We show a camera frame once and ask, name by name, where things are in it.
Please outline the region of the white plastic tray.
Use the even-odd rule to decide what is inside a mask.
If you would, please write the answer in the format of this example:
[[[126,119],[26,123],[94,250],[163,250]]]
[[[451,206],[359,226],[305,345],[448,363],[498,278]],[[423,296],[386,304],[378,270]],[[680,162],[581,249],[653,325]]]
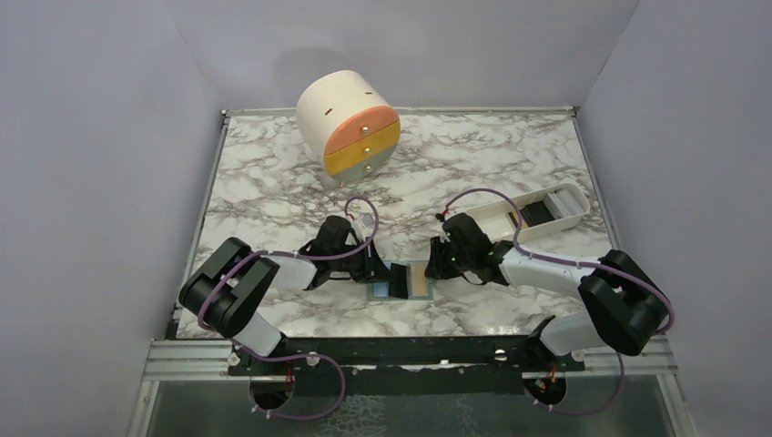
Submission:
[[[573,228],[591,210],[588,197],[573,183],[538,189],[511,201],[524,219],[518,235],[520,243]],[[464,213],[475,220],[491,241],[513,239],[518,217],[507,201],[475,206]]]

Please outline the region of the green card holder wallet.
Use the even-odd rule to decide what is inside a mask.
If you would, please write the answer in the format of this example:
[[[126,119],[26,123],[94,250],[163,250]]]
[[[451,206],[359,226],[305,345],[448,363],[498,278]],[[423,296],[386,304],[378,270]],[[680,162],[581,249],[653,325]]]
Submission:
[[[367,299],[385,300],[432,300],[435,282],[425,276],[427,261],[386,260],[385,266],[391,273],[389,282],[375,282],[368,285]]]

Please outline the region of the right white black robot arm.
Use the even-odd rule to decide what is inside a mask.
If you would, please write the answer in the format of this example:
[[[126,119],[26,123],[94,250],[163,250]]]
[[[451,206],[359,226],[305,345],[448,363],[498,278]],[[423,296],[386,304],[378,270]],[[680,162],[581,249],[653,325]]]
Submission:
[[[608,346],[636,356],[672,324],[669,299],[623,251],[611,249],[599,259],[538,253],[512,240],[491,241],[465,213],[445,220],[442,231],[430,240],[426,278],[472,273],[481,285],[529,286],[584,304],[569,316],[545,318],[527,336],[525,358],[539,371],[577,350]]]

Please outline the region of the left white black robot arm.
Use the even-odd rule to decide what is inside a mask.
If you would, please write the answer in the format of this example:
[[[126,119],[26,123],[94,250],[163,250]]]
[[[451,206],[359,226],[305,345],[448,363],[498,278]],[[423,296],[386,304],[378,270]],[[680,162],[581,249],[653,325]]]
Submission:
[[[258,313],[265,295],[315,290],[336,273],[355,283],[391,281],[374,243],[348,218],[328,216],[296,254],[254,251],[241,239],[226,239],[184,283],[178,302],[207,328],[251,350],[254,365],[271,374],[285,365],[286,350],[284,334]]]

